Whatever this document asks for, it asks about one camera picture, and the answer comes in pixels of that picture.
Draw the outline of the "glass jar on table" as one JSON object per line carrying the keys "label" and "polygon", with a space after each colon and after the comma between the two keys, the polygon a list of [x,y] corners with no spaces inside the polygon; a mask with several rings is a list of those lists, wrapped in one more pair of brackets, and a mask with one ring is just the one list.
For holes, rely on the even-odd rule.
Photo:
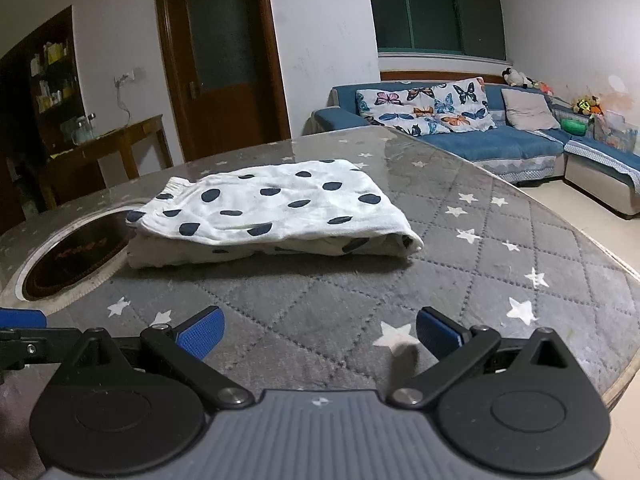
{"label": "glass jar on table", "polygon": [[75,145],[85,144],[96,138],[92,123],[94,118],[96,118],[95,114],[89,114],[76,119],[72,133],[72,140]]}

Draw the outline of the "wooden side table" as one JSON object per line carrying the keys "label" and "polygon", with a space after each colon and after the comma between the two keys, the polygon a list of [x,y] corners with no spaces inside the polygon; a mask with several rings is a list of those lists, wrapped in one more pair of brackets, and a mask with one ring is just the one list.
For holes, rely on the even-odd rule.
{"label": "wooden side table", "polygon": [[156,140],[160,149],[160,161],[164,167],[174,166],[165,136],[162,115],[156,115],[141,122],[135,122],[130,126],[104,133],[94,140],[75,146],[48,160],[46,170],[40,178],[40,190],[44,203],[49,209],[55,209],[58,206],[51,186],[51,176],[54,170],[60,168],[77,170],[111,154],[119,154],[128,179],[136,180],[140,174],[134,160],[132,147],[147,138]]}

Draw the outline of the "grey star tablecloth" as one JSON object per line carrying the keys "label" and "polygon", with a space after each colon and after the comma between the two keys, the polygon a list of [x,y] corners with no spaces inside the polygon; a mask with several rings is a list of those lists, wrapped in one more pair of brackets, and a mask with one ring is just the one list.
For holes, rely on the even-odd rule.
{"label": "grey star tablecloth", "polygon": [[403,134],[357,128],[246,148],[147,174],[31,218],[1,239],[1,302],[23,307],[30,268],[64,237],[141,206],[171,177],[346,159],[368,174],[424,241],[407,258],[265,256],[134,270],[115,256],[81,282],[38,300],[51,324],[102,326],[115,336],[153,321],[179,323],[216,304],[227,328],[208,362],[254,392],[265,388],[386,391],[433,363],[376,344],[383,324],[414,322],[431,306],[509,337],[532,328],[510,317],[529,302],[536,326],[563,338],[613,402],[639,359],[639,280],[526,192],[466,160]]}

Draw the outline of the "green framed window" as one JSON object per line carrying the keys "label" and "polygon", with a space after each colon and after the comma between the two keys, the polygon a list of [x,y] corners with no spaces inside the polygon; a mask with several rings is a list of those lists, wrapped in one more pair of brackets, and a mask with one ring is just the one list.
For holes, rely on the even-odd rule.
{"label": "green framed window", "polygon": [[500,0],[371,0],[378,50],[506,59]]}

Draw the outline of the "beige cushion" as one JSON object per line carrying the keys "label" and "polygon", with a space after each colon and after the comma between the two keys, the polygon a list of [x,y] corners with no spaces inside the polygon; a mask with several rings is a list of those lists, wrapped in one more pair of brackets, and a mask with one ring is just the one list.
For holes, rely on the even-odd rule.
{"label": "beige cushion", "polygon": [[502,89],[501,94],[510,126],[525,131],[561,128],[542,94],[514,89]]}

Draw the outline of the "green plush toy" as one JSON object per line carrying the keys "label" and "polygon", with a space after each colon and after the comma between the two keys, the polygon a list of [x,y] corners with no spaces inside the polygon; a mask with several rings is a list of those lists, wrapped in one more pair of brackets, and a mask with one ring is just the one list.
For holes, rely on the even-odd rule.
{"label": "green plush toy", "polygon": [[573,118],[563,118],[560,124],[561,128],[571,136],[585,136],[589,130],[589,120],[584,122]]}

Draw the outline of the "round induction cooktop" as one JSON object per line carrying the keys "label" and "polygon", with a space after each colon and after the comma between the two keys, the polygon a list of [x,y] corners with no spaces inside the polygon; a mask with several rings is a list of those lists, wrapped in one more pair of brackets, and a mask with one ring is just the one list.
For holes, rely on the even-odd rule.
{"label": "round induction cooktop", "polygon": [[127,247],[132,234],[127,216],[133,209],[125,205],[90,214],[54,234],[17,275],[17,298],[53,297],[103,268]]}

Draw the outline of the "dark wall shelf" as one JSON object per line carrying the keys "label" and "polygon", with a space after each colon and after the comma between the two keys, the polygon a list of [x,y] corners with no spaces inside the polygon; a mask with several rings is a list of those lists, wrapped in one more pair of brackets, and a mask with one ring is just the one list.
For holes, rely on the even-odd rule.
{"label": "dark wall shelf", "polygon": [[1,58],[1,162],[25,217],[48,209],[47,163],[70,146],[64,122],[83,112],[68,6]]}

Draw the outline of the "white polka dot garment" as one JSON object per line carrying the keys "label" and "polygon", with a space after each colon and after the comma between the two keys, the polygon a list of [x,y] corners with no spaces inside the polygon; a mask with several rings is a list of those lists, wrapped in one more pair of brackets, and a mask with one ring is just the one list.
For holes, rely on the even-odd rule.
{"label": "white polka dot garment", "polygon": [[407,258],[424,247],[404,213],[344,159],[172,177],[126,222],[134,269],[255,254]]}

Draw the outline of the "butterfly print blanket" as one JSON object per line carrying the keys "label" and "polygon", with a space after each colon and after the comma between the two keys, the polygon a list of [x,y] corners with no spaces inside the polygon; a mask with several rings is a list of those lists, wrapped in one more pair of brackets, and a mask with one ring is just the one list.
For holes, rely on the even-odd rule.
{"label": "butterfly print blanket", "polygon": [[482,77],[405,90],[361,89],[355,96],[359,115],[370,124],[416,138],[497,127]]}

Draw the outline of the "blue corner sofa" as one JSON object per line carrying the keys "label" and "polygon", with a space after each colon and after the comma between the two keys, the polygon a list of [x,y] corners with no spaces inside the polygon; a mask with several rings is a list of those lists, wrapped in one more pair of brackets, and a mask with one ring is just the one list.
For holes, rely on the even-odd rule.
{"label": "blue corner sofa", "polygon": [[[594,118],[579,118],[539,90],[517,89],[487,81],[484,83],[496,128],[412,137],[474,162],[506,182],[525,183],[562,178],[623,216],[633,217],[638,214],[637,154],[599,141],[592,131],[597,123]],[[357,90],[405,90],[433,84],[443,82],[379,81],[334,87],[330,91],[328,106],[312,112],[307,130],[316,133],[376,126],[359,115],[355,96]],[[584,122],[589,120],[589,130],[585,136],[571,136],[562,128],[535,131],[514,128],[506,121],[502,89],[540,93],[547,100],[551,113],[558,122],[563,118]]]}

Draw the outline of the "brown wooden door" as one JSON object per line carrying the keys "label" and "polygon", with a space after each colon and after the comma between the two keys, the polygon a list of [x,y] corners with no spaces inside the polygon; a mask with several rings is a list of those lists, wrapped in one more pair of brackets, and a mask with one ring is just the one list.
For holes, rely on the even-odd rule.
{"label": "brown wooden door", "polygon": [[185,160],[286,140],[270,0],[155,0]]}

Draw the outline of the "black white plush toy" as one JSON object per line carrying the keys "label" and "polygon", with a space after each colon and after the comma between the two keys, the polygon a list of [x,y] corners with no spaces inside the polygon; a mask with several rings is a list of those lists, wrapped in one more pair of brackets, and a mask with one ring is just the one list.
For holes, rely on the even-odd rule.
{"label": "black white plush toy", "polygon": [[517,70],[514,70],[512,67],[507,67],[503,72],[502,76],[506,84],[510,87],[518,87],[518,88],[534,88],[535,83],[526,75]]}

